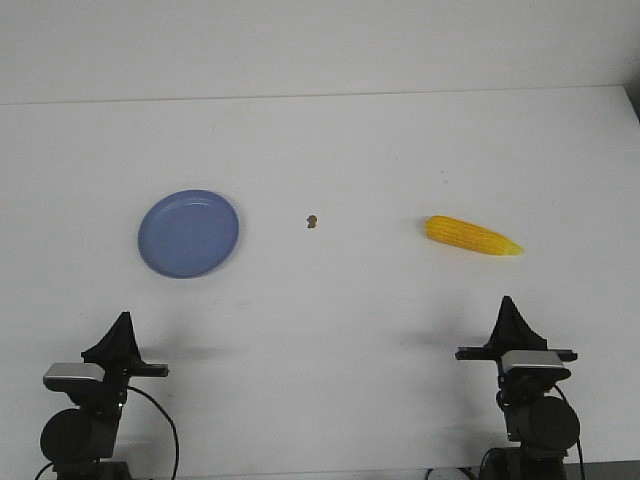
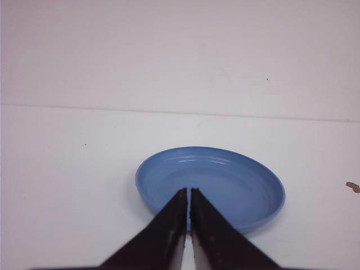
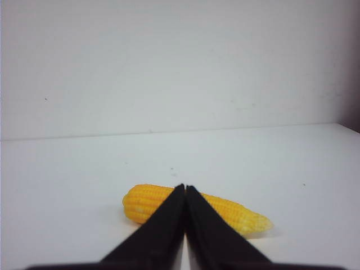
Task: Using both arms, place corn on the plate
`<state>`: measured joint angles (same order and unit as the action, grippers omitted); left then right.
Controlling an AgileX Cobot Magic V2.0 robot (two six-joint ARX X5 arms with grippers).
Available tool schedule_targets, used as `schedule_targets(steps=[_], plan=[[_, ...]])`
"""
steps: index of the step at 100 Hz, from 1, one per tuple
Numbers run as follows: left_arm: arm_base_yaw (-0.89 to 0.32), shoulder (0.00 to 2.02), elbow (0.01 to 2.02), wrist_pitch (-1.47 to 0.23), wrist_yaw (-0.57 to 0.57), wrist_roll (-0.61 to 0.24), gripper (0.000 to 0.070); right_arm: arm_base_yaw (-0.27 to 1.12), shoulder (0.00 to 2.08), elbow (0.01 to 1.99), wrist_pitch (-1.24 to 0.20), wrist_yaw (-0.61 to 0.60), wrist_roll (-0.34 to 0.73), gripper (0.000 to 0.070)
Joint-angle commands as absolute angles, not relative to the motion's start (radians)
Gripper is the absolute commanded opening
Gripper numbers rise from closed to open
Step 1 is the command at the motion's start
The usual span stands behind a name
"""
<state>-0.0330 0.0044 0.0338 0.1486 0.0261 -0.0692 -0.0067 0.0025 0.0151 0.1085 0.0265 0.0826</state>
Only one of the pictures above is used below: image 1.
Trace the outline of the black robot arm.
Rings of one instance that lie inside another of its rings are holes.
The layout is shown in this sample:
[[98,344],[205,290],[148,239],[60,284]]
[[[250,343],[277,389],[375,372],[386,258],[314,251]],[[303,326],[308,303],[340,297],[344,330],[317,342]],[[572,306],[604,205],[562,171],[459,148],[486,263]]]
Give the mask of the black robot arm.
[[512,447],[493,447],[480,462],[479,479],[565,479],[568,450],[580,446],[577,413],[558,383],[569,379],[571,349],[552,349],[525,321],[511,297],[501,300],[488,341],[460,347],[458,361],[493,361],[496,404]]
[[98,343],[75,363],[54,363],[43,385],[66,394],[74,404],[45,424],[40,449],[58,479],[130,479],[129,465],[112,459],[128,394],[147,399],[167,420],[172,432],[174,479],[180,460],[177,428],[168,412],[150,394],[130,385],[133,378],[164,378],[166,364],[145,362],[137,345],[131,314],[122,312]]

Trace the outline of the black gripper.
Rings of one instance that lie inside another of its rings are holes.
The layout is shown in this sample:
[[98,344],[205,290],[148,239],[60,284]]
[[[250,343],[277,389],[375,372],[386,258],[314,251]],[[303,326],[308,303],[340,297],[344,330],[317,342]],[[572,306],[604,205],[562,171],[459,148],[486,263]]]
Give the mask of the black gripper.
[[[117,360],[124,352],[128,359]],[[82,359],[86,364],[100,366],[104,372],[101,380],[89,380],[82,386],[84,395],[117,394],[124,391],[134,377],[163,378],[169,375],[167,364],[142,360],[129,312],[122,312],[104,337],[82,353]]]
[[[547,340],[537,334],[524,320],[509,296],[501,300],[498,316],[489,340],[485,344],[489,348],[501,348],[509,340],[509,320],[511,317],[511,343],[516,349],[511,350],[547,350]],[[499,352],[486,347],[459,347],[454,357],[458,361],[493,361],[498,367],[498,378],[503,389],[550,390],[559,381],[549,374],[534,375],[533,373],[512,373],[505,375],[499,364],[500,357],[511,350]],[[578,354],[572,350],[551,349],[560,354],[565,367],[578,359]]]

